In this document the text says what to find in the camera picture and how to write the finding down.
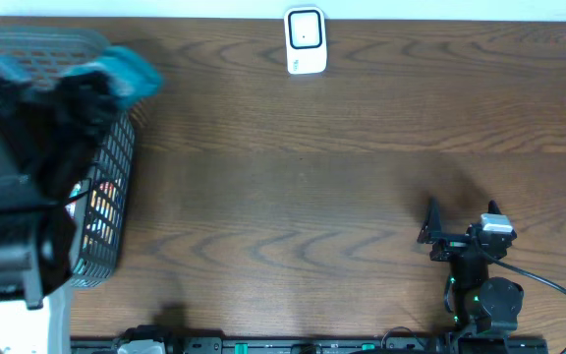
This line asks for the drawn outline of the teal mouthwash bottle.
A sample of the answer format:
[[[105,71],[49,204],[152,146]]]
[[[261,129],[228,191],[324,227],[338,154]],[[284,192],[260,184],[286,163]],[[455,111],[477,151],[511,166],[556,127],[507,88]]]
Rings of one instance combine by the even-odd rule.
[[[161,75],[139,54],[124,46],[109,46],[95,59],[76,65],[62,77],[101,73],[108,80],[110,93],[121,110],[154,96],[163,85]]]

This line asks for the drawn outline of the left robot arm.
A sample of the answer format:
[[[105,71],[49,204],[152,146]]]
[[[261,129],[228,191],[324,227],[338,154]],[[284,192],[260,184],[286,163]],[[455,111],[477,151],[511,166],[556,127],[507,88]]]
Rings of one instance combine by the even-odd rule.
[[[0,78],[0,301],[39,309],[71,277],[66,203],[118,113],[102,73],[51,89]]]

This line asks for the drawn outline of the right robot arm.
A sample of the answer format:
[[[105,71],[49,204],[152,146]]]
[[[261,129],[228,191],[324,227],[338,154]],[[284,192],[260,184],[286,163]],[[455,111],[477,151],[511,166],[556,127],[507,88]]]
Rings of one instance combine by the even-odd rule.
[[[517,234],[496,202],[463,233],[442,228],[440,209],[430,200],[417,242],[430,244],[434,262],[449,263],[446,308],[457,327],[472,335],[506,336],[518,327],[524,291],[517,283],[489,275],[488,266],[507,256]]]

